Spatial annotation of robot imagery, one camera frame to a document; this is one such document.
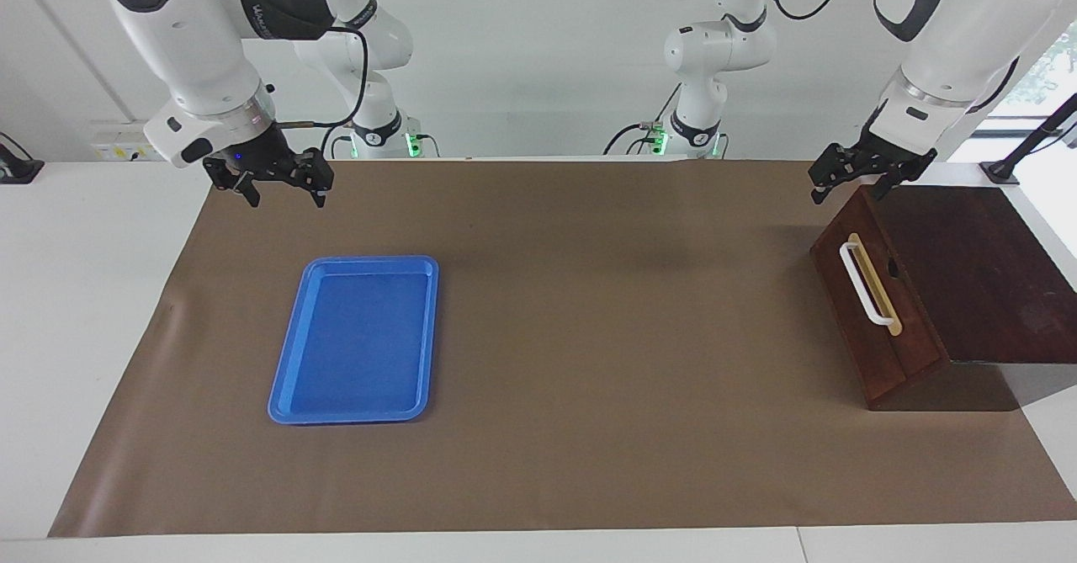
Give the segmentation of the blue plastic tray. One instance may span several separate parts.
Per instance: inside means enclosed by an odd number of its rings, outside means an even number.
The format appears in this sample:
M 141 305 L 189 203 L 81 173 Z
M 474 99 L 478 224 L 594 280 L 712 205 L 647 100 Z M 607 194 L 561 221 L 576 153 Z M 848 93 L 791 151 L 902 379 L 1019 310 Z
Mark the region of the blue plastic tray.
M 325 257 L 300 275 L 267 414 L 284 426 L 410 422 L 426 411 L 438 261 Z

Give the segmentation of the wooden drawer with white handle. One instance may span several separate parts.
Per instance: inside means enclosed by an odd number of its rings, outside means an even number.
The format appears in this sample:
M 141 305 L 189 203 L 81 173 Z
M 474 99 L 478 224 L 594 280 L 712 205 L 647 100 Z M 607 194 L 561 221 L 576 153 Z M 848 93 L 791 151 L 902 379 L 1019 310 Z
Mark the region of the wooden drawer with white handle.
M 861 186 L 820 233 L 810 256 L 830 302 L 862 397 L 872 411 L 925 411 L 913 388 L 942 360 L 905 277 L 905 264 Z

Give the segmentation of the white wall power socket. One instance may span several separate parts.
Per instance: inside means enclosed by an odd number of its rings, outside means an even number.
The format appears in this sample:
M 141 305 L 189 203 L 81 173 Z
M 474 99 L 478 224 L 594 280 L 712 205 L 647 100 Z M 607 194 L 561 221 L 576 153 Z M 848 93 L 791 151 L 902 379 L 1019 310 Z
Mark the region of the white wall power socket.
M 96 123 L 89 144 L 101 161 L 166 161 L 146 140 L 145 119 Z

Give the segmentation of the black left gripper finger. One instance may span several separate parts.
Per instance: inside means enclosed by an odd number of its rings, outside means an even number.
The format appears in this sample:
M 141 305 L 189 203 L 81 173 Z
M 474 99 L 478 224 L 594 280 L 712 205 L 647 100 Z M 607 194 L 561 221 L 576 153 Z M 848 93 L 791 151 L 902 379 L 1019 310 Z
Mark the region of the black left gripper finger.
M 903 183 L 918 180 L 931 167 L 935 157 L 937 157 L 937 150 L 931 147 L 926 154 L 901 152 L 896 159 L 884 161 L 885 169 L 875 183 L 875 199 L 881 201 L 889 192 L 899 187 Z
M 857 149 L 830 144 L 820 153 L 809 167 L 812 183 L 811 199 L 822 205 L 830 192 L 857 179 Z

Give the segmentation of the black stand with pole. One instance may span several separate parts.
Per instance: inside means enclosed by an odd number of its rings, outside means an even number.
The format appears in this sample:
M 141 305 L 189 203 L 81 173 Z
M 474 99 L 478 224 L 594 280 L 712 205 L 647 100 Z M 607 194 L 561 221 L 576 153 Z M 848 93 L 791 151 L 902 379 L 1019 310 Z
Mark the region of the black stand with pole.
M 1077 93 L 1072 94 L 1049 117 L 1043 119 L 1043 123 L 1035 130 L 1032 130 L 1004 159 L 999 161 L 981 161 L 979 164 L 981 171 L 984 172 L 984 175 L 992 183 L 1012 184 L 1012 186 L 1016 186 L 1016 184 L 1019 184 L 1019 180 L 1016 179 L 1013 173 L 1018 164 L 1024 157 L 1027 157 L 1029 154 L 1039 150 L 1047 138 L 1051 136 L 1058 138 L 1060 135 L 1065 136 L 1060 130 L 1060 127 L 1069 121 L 1074 114 L 1077 114 Z

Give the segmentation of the brown table mat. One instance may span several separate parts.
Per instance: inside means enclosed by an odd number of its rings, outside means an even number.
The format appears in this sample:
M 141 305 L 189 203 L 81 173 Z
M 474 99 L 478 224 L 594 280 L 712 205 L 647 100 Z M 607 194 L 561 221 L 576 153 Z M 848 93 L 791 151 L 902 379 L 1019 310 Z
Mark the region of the brown table mat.
M 864 406 L 799 161 L 342 161 L 211 192 L 53 537 L 1073 520 L 1029 420 Z M 410 422 L 267 412 L 311 261 L 438 261 Z

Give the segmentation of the bright window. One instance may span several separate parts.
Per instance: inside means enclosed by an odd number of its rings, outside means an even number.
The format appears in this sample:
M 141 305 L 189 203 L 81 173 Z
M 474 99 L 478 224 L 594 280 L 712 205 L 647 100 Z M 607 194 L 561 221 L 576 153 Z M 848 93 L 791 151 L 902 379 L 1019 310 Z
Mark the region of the bright window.
M 981 129 L 1027 130 L 1077 93 L 1077 19 L 1013 84 Z

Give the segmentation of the dark wooden drawer cabinet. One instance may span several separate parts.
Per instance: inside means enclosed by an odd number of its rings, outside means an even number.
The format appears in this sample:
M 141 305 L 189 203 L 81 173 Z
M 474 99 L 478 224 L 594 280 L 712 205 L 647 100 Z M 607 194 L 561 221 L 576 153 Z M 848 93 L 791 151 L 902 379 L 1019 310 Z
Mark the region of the dark wooden drawer cabinet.
M 1003 191 L 901 186 L 878 215 L 942 360 L 925 411 L 1011 412 L 1077 388 L 1077 290 Z

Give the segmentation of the small black table clamp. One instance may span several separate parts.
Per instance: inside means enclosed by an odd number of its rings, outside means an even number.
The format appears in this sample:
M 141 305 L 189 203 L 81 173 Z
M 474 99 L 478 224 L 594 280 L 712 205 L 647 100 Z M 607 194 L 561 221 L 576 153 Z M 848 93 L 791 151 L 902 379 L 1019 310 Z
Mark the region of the small black table clamp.
M 28 184 L 42 171 L 44 161 L 34 159 L 12 136 L 0 130 L 0 184 Z

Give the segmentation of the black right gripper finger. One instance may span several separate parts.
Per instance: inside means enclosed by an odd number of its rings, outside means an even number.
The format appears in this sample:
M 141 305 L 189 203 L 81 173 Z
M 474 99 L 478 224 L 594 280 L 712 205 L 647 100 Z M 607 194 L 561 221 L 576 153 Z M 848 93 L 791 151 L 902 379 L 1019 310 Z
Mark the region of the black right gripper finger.
M 323 151 L 318 147 L 307 147 L 300 153 L 292 154 L 291 160 L 294 164 L 289 175 L 292 186 L 307 191 L 316 207 L 323 209 L 327 202 L 328 192 L 333 189 L 335 178 Z
M 242 196 L 247 205 L 257 209 L 261 202 L 257 187 L 250 172 L 236 174 L 230 171 L 226 163 L 219 157 L 206 157 L 204 159 L 204 170 L 210 177 L 213 187 L 216 191 L 228 191 L 232 194 Z

